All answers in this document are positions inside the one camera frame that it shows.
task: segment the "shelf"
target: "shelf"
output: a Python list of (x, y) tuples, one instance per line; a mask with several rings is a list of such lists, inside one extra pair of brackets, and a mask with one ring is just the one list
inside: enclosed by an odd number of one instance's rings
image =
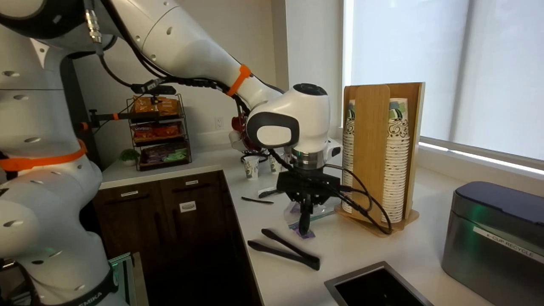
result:
[(152, 138), (152, 140), (135, 140), (135, 146), (152, 146), (160, 143), (170, 143), (170, 141), (184, 141), (184, 134), (167, 136), (167, 138)]
[(180, 95), (136, 97), (129, 123), (138, 170), (191, 163), (187, 121)]

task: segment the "white wall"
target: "white wall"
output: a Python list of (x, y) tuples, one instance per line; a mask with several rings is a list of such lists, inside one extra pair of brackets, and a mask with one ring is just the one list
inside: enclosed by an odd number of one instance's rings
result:
[[(276, 83), (272, 0), (179, 0), (179, 4), (238, 61), (248, 65), (264, 82)], [(152, 77), (141, 68), (129, 46), (119, 43), (106, 55), (111, 70), (129, 83)], [(119, 112), (131, 90), (116, 83), (95, 56), (75, 63), (87, 109)], [(177, 87), (184, 95), (194, 150), (225, 148), (235, 102), (221, 92)], [(104, 163), (111, 163), (124, 148), (131, 148), (128, 123), (109, 123), (97, 133)]]
[(332, 102), (337, 138), (342, 109), (342, 2), (286, 0), (289, 85), (316, 83)]

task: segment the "gray appliance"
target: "gray appliance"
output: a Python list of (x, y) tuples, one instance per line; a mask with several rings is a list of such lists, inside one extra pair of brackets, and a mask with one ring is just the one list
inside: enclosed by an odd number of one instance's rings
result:
[(454, 192), (446, 274), (493, 304), (544, 304), (544, 197), (471, 182)]

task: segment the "sink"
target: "sink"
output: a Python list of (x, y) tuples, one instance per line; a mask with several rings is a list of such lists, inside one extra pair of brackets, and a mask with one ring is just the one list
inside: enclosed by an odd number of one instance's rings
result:
[(325, 282), (340, 306), (430, 306), (388, 262), (349, 272)]

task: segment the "dark wooden cabinet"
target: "dark wooden cabinet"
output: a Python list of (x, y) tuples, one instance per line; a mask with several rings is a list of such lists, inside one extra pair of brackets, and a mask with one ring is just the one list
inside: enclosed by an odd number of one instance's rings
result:
[(101, 191), (109, 257), (140, 252), (152, 304), (260, 304), (221, 172)]
[(155, 250), (167, 240), (157, 184), (101, 191), (94, 201), (107, 255), (140, 252), (146, 270), (158, 269)]

